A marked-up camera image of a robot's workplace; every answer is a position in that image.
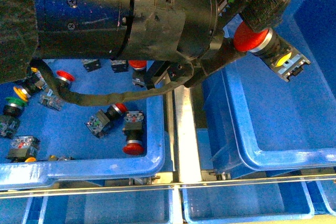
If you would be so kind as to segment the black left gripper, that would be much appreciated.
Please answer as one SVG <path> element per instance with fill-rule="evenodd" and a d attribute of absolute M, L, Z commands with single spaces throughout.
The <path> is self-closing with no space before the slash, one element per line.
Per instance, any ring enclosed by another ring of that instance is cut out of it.
<path fill-rule="evenodd" d="M 219 8 L 217 0 L 129 0 L 125 57 L 152 61 L 144 75 L 147 89 L 165 74 L 193 88 L 247 55 L 222 32 L 236 15 L 252 31 L 263 31 L 280 23 L 290 1 L 224 0 Z"/>

